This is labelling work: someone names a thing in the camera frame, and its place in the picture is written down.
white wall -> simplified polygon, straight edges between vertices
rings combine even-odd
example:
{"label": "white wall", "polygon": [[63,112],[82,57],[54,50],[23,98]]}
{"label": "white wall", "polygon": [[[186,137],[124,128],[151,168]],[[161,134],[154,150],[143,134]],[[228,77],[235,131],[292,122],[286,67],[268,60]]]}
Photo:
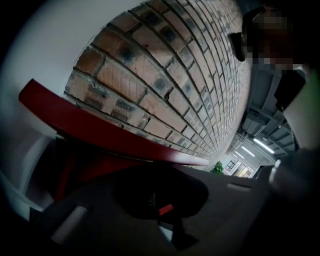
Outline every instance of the white wall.
{"label": "white wall", "polygon": [[97,33],[121,12],[142,0],[49,0],[12,43],[0,70],[0,131],[3,173],[23,191],[35,162],[55,131],[18,101],[35,79],[62,95],[78,57]]}

brick wall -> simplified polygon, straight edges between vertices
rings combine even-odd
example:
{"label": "brick wall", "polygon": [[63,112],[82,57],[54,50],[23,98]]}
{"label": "brick wall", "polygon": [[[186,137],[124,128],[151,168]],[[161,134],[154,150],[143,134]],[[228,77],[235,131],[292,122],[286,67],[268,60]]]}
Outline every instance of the brick wall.
{"label": "brick wall", "polygon": [[227,38],[241,24],[233,0],[147,1],[94,38],[64,97],[156,143],[217,158],[249,94],[251,69],[234,58]]}

person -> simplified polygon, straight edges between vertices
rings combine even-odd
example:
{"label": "person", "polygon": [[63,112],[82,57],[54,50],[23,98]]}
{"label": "person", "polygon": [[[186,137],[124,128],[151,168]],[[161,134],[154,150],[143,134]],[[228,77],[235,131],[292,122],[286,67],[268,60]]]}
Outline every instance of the person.
{"label": "person", "polygon": [[307,3],[266,3],[243,16],[241,33],[229,35],[233,53],[239,61],[263,59],[280,70],[300,69],[307,78],[319,62],[315,18]]}

red tag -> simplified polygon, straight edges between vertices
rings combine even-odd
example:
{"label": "red tag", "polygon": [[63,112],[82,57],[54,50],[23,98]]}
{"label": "red tag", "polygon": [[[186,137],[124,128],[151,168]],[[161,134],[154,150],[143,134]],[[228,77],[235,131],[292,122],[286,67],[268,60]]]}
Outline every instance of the red tag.
{"label": "red tag", "polygon": [[159,216],[166,214],[167,212],[170,212],[174,207],[172,206],[172,204],[168,204],[165,207],[162,207],[161,209],[159,209]]}

ceiling light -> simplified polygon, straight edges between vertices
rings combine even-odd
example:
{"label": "ceiling light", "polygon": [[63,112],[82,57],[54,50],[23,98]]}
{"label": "ceiling light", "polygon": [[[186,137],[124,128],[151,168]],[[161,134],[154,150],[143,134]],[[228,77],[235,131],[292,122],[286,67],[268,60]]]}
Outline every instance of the ceiling light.
{"label": "ceiling light", "polygon": [[256,138],[253,139],[254,142],[258,143],[261,147],[265,148],[266,150],[268,150],[271,154],[274,154],[275,152],[269,148],[268,146],[266,146],[265,144],[263,144],[260,140],[257,140]]}
{"label": "ceiling light", "polygon": [[245,159],[242,155],[240,155],[237,151],[236,152],[234,152],[234,153],[236,153],[237,155],[239,155],[240,157],[242,157],[243,159]]}
{"label": "ceiling light", "polygon": [[244,146],[242,146],[241,148],[243,148],[245,151],[247,151],[251,156],[255,157],[254,154],[252,154],[248,149],[246,149]]}

